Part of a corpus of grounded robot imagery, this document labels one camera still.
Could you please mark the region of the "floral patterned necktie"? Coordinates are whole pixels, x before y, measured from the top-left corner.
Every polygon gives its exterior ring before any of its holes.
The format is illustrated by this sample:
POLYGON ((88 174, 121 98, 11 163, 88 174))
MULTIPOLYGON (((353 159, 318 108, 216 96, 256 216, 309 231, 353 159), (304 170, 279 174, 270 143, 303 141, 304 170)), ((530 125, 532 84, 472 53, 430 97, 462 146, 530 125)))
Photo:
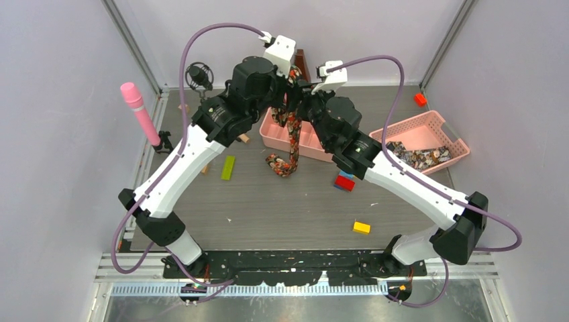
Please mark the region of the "floral patterned necktie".
POLYGON ((295 111, 288 111, 287 94, 284 95, 283 103, 279 107, 271 107, 272 120, 279 126, 285 127, 289 139, 289 160, 286 161, 277 154, 270 154, 265 161, 275 174, 280 177, 288 177, 297 170, 299 159, 299 141, 301 129, 295 127, 295 111))

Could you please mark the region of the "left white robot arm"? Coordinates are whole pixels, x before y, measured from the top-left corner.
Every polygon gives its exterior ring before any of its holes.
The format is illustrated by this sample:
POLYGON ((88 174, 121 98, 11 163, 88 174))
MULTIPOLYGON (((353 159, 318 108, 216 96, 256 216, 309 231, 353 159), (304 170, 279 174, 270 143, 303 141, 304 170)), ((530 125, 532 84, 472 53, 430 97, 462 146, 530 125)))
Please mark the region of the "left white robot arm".
POLYGON ((176 256, 180 269, 191 278, 204 273, 206 261, 173 208, 210 161, 250 131, 269 106, 282 102, 290 67, 290 58, 243 59, 234 67, 224 92, 201 102, 176 151, 143 185, 119 195, 142 232, 176 256))

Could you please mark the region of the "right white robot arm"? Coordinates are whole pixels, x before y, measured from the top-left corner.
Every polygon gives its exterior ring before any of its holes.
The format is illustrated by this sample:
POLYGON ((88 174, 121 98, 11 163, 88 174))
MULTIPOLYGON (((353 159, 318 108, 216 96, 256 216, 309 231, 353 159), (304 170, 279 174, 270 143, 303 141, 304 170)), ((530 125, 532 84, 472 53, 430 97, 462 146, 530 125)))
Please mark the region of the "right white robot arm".
POLYGON ((301 82, 299 92, 289 97, 288 103, 296 105, 302 120, 313 126, 323 149, 340 170, 387 189, 434 222, 432 228, 419 233, 394 236, 379 257, 389 274, 400 275, 410 265, 431 258, 468 263, 486 227, 486 219, 479 213, 488 207, 483 194, 465 195, 449 189, 399 160, 360 131, 362 115, 347 97, 301 82))

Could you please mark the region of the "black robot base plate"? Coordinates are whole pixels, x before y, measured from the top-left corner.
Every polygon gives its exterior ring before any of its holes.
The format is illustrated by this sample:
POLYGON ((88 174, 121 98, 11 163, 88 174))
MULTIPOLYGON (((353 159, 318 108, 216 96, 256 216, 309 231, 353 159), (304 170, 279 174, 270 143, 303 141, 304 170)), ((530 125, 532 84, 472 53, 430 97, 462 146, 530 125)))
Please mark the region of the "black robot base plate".
POLYGON ((389 295, 410 297, 412 279, 427 274, 424 261, 410 266, 396 263, 381 251, 372 250, 286 250, 208 251, 194 263, 179 266, 173 256, 161 259, 164 278, 203 278, 235 286, 315 286, 326 280, 329 286, 376 286, 382 278, 402 278, 404 290, 391 285, 389 295))

